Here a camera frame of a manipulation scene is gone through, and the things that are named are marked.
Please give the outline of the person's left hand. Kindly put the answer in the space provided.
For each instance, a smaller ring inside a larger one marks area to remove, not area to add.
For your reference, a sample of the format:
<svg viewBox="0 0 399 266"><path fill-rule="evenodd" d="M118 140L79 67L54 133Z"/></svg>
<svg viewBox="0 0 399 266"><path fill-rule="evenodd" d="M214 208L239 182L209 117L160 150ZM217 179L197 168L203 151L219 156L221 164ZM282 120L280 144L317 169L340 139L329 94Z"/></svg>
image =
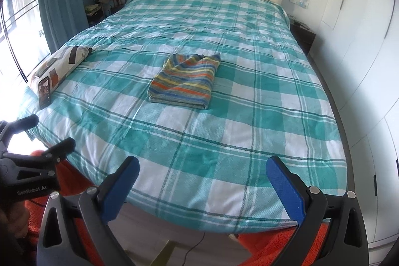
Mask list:
<svg viewBox="0 0 399 266"><path fill-rule="evenodd" d="M1 223L17 239L24 238L27 235L29 218L30 212L24 201L14 203L6 212L1 211Z"/></svg>

